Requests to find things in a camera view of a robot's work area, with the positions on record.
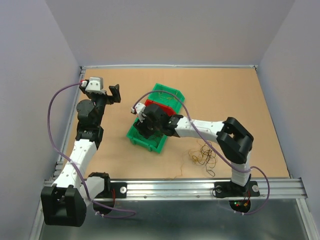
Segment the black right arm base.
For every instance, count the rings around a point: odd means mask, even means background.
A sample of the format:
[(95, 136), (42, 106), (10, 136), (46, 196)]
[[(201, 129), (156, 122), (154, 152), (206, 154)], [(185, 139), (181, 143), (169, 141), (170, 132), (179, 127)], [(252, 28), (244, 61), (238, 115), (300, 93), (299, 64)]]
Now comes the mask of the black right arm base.
[(214, 183), (212, 195), (216, 198), (235, 198), (235, 197), (259, 197), (260, 191), (253, 189), (253, 186), (258, 186), (256, 181), (249, 180), (245, 186), (240, 186), (230, 181), (218, 181)]

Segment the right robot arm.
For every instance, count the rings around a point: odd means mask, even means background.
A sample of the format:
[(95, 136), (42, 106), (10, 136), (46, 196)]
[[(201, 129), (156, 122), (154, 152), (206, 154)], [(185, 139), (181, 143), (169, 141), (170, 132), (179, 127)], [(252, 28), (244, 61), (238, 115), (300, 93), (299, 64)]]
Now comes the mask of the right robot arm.
[(160, 133), (167, 137), (202, 139), (209, 147), (211, 142), (218, 144), (223, 152), (218, 155), (231, 167), (231, 192), (242, 195), (248, 190), (254, 137), (234, 117), (225, 121), (196, 120), (189, 115), (168, 115), (157, 104), (142, 103), (132, 107), (131, 113), (138, 117), (135, 129), (146, 139)]

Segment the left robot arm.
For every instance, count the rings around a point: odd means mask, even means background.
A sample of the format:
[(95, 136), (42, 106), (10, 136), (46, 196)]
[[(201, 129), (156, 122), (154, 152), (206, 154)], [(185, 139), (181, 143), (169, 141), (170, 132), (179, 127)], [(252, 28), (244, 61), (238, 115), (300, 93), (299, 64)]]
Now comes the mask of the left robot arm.
[(111, 95), (98, 83), (86, 80), (78, 86), (87, 99), (76, 105), (78, 123), (73, 150), (70, 156), (61, 154), (67, 163), (53, 184), (45, 186), (40, 194), (44, 222), (51, 226), (80, 227), (87, 207), (97, 195), (114, 195), (108, 173), (93, 172), (87, 178), (84, 174), (102, 142), (106, 105), (121, 102), (120, 86), (110, 86)]

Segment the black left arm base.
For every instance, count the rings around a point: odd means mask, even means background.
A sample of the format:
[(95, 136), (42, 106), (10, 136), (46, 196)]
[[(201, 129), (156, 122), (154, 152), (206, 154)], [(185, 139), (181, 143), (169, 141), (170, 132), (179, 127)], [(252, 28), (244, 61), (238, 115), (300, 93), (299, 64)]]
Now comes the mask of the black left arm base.
[(90, 198), (93, 199), (125, 199), (127, 197), (126, 182), (111, 182), (105, 185), (104, 190), (97, 191), (91, 184), (87, 184)]

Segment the near green plastic bin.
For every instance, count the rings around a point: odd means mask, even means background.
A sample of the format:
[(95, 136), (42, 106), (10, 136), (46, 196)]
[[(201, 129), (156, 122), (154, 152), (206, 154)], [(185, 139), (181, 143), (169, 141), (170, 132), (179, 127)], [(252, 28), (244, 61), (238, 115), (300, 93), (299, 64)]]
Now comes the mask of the near green plastic bin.
[(130, 140), (133, 145), (138, 145), (147, 149), (150, 152), (160, 154), (164, 148), (167, 140), (167, 136), (152, 136), (150, 139), (144, 138), (138, 133), (138, 130), (132, 125), (126, 134), (126, 137)]

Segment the green plastic bin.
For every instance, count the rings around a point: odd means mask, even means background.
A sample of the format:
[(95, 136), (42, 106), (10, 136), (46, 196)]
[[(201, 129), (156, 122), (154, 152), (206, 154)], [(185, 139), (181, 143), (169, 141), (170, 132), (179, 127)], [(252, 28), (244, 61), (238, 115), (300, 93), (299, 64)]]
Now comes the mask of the green plastic bin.
[(132, 125), (126, 134), (126, 137), (130, 140), (133, 145), (138, 145), (147, 149), (150, 152), (160, 154), (164, 148), (167, 140), (167, 136), (152, 136), (150, 139), (144, 138), (138, 133), (138, 130)]
[(177, 114), (180, 112), (182, 104), (177, 99), (183, 103), (185, 101), (185, 96), (179, 90), (156, 83), (153, 87), (153, 91), (158, 92), (151, 93), (148, 96), (149, 100), (170, 106), (176, 111)]

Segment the red plastic bin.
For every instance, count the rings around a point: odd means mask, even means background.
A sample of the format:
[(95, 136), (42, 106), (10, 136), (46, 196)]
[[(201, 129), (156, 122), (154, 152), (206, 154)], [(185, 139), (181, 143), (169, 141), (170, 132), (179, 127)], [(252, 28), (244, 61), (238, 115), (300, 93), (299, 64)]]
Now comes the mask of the red plastic bin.
[(147, 99), (144, 103), (144, 105), (147, 107), (149, 105), (155, 104), (159, 106), (164, 112), (166, 112), (169, 116), (175, 115), (177, 112), (170, 106), (164, 105), (162, 103)]

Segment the far green plastic bin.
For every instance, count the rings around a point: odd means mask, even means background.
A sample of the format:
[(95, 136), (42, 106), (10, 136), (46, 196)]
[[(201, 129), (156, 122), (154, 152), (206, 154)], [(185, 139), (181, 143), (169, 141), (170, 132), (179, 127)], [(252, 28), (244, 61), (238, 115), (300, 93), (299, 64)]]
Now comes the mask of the far green plastic bin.
[(153, 87), (153, 91), (158, 92), (151, 93), (148, 96), (149, 100), (170, 106), (176, 111), (177, 114), (180, 112), (182, 104), (177, 99), (183, 103), (185, 101), (185, 96), (179, 90), (156, 83)]

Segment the aluminium mounting rail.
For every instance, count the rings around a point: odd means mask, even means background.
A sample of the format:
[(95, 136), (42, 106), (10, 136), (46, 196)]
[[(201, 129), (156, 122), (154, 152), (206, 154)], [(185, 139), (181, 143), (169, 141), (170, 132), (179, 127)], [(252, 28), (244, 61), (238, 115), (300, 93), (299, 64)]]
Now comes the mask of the aluminium mounting rail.
[[(94, 198), (95, 201), (210, 201), (210, 200), (265, 200), (265, 199), (306, 199), (307, 193), (300, 179), (271, 178), (265, 180), (256, 178), (254, 190), (259, 188), (260, 196), (226, 197), (213, 196), (212, 190), (215, 182), (227, 181), (225, 179), (165, 179), (165, 180), (128, 180), (118, 179), (111, 182), (127, 183), (126, 198)], [(103, 191), (104, 180), (97, 177), (88, 182), (97, 192)], [(57, 186), (45, 186), (41, 191), (42, 201), (59, 203), (67, 196), (75, 197), (76, 202), (90, 203), (90, 195), (83, 187), (76, 189), (72, 186), (65, 189)]]

